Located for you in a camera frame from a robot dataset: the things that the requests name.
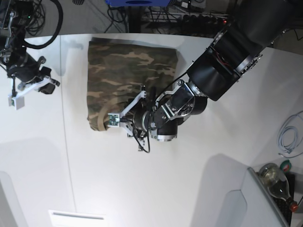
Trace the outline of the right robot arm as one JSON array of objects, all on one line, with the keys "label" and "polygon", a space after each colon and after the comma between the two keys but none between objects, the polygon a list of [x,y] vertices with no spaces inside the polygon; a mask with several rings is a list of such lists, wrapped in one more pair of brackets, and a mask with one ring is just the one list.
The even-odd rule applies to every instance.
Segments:
[{"label": "right robot arm", "polygon": [[58,23],[52,37],[44,44],[34,45],[25,41],[28,27],[43,7],[33,0],[2,0],[0,2],[0,66],[11,79],[9,106],[19,110],[25,106],[25,95],[40,92],[51,95],[60,82],[51,77],[51,69],[43,66],[46,59],[35,60],[27,49],[41,50],[57,38],[63,23],[63,9],[54,0],[58,10]]}]

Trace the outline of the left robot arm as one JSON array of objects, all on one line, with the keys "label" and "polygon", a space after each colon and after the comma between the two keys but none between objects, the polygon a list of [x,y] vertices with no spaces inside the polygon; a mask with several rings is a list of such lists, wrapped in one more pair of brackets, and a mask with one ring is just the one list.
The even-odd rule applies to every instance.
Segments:
[{"label": "left robot arm", "polygon": [[201,114],[208,100],[220,99],[252,69],[268,47],[303,8],[300,0],[244,0],[235,16],[187,69],[188,81],[178,77],[174,89],[150,93],[144,88],[119,113],[109,113],[109,127],[122,127],[140,151],[150,139],[175,139],[178,127]]}]

